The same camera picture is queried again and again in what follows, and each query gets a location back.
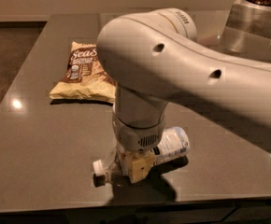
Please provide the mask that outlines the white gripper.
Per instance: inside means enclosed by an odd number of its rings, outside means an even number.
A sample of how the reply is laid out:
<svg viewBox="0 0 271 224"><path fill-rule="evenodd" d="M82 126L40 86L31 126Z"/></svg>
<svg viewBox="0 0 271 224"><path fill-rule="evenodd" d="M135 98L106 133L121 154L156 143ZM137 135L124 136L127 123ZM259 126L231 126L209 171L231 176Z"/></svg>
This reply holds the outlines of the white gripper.
<svg viewBox="0 0 271 224"><path fill-rule="evenodd" d="M112 122L118 143L126 149L118 148L122 172L132 184L137 183L147 177L156 161L156 156L150 149L161 142L165 119L149 128L128 126L120 121L116 115L113 116Z"/></svg>

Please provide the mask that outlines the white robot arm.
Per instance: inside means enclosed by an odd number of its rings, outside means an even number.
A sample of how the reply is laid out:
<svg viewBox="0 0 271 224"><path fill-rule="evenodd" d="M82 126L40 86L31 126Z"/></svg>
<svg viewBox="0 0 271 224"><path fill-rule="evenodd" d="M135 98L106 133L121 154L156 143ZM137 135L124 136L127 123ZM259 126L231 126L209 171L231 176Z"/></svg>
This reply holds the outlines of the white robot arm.
<svg viewBox="0 0 271 224"><path fill-rule="evenodd" d="M176 8L120 16L96 41L98 59L116 83L117 156L131 182L168 158L164 111L186 106L271 152L271 63L199 45L192 18Z"/></svg>

